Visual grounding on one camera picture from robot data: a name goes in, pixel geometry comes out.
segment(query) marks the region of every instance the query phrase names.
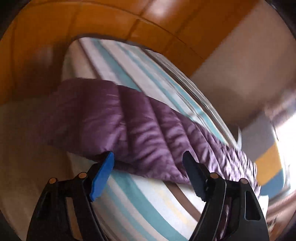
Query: purple fabric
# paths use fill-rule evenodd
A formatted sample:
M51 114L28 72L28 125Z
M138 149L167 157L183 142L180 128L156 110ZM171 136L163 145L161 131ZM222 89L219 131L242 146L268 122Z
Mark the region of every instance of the purple fabric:
M182 165L189 150L210 172L233 181L246 178L259 196L256 164L242 151L166 104L111 81L62 82L46 101L36 134L89 159L113 151L116 169L183 184L190 184Z

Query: bedsheet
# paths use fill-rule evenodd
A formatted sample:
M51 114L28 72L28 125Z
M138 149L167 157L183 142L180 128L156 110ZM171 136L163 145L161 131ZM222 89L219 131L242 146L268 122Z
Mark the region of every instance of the bedsheet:
M143 91L235 145L208 100L160 54L113 40L82 38L70 45L65 57L63 79L72 77L105 79ZM92 164L68 156L74 174ZM204 204L190 186L113 171L94 208L111 240L188 240Z

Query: blue and yellow fabric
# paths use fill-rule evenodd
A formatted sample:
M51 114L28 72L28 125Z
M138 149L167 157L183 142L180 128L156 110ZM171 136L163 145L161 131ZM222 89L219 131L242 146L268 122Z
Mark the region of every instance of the blue and yellow fabric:
M285 184L285 168L274 128L264 113L242 130L242 150L257 165L260 194L275 197Z

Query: orange tiled wall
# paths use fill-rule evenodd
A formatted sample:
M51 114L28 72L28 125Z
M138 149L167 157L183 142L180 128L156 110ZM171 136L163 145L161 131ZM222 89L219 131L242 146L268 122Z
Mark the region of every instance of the orange tiled wall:
M55 89L71 38L85 33L145 45L190 76L256 2L32 0L0 41L0 103Z

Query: white wall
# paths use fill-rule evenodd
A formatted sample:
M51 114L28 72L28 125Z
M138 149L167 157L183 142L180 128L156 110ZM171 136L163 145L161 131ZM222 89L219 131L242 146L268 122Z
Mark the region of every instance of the white wall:
M264 0L227 36L191 79L226 123L241 127L296 77L296 41Z

